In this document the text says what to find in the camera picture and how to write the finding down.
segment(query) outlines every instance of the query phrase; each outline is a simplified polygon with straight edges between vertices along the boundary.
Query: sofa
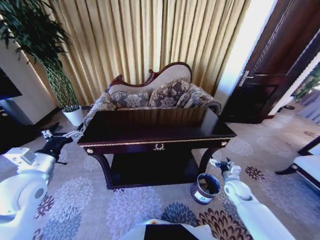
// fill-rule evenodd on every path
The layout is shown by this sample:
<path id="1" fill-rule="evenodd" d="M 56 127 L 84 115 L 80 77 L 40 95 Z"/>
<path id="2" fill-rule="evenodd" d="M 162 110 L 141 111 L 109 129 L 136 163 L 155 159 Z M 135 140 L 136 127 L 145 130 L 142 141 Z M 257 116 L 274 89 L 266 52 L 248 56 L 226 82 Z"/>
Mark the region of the sofa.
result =
<path id="1" fill-rule="evenodd" d="M 159 72 L 149 70 L 142 84 L 129 84 L 117 76 L 107 90 L 95 101 L 83 120 L 86 128 L 97 111 L 122 111 L 159 108 L 210 108 L 216 115 L 221 103 L 201 87 L 191 83 L 188 64 L 173 62 Z"/>

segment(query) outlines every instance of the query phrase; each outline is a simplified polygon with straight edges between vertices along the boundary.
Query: dark wood table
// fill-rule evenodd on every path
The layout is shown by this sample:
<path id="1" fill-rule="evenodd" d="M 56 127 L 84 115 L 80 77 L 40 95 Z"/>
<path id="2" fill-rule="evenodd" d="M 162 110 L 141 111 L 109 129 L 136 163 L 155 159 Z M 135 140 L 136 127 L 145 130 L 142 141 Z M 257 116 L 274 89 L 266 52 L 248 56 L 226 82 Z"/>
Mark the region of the dark wood table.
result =
<path id="1" fill-rule="evenodd" d="M 98 111 L 77 144 L 116 189 L 193 183 L 235 136 L 209 108 Z M 203 148 L 198 167 L 191 150 Z M 114 154 L 111 167 L 104 154 Z"/>

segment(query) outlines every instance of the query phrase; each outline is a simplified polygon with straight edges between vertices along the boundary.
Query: white chair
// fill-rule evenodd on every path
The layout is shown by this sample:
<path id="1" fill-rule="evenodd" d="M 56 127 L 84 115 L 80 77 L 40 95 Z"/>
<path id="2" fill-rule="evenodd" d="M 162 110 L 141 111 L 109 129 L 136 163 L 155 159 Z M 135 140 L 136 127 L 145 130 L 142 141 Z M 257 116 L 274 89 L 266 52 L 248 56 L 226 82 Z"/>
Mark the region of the white chair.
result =
<path id="1" fill-rule="evenodd" d="M 298 156 L 287 169 L 275 172 L 278 175 L 293 173 L 300 174 L 320 191 L 320 155 Z"/>

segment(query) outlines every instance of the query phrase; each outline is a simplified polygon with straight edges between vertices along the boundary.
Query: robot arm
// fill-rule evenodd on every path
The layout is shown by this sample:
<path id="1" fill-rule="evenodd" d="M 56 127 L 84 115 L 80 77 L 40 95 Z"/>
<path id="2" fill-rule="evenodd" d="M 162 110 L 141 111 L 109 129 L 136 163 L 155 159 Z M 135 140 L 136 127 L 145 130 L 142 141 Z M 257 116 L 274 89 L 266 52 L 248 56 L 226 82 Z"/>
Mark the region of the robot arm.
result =
<path id="1" fill-rule="evenodd" d="M 240 180 L 240 166 L 229 159 L 228 162 L 213 160 L 213 163 L 221 168 L 224 191 L 236 206 L 241 220 L 254 239 L 295 239 L 270 209 L 255 198 L 248 185 Z"/>
<path id="2" fill-rule="evenodd" d="M 61 149 L 81 136 L 79 131 L 66 134 L 44 132 L 47 133 L 43 134 L 47 143 L 35 153 L 26 147 L 16 147 L 4 154 L 18 166 L 18 175 L 0 183 L 1 239 L 32 239 L 35 231 L 33 219 L 47 193 Z"/>

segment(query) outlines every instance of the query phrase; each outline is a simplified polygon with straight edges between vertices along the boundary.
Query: wooden door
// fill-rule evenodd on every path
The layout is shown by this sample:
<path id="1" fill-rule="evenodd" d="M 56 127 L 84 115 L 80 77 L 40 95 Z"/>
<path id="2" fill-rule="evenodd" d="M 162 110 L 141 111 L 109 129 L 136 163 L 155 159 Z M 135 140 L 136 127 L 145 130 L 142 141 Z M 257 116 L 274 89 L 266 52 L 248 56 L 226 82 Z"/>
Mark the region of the wooden door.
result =
<path id="1" fill-rule="evenodd" d="M 278 0 L 222 118 L 261 123 L 320 50 L 319 0 Z"/>

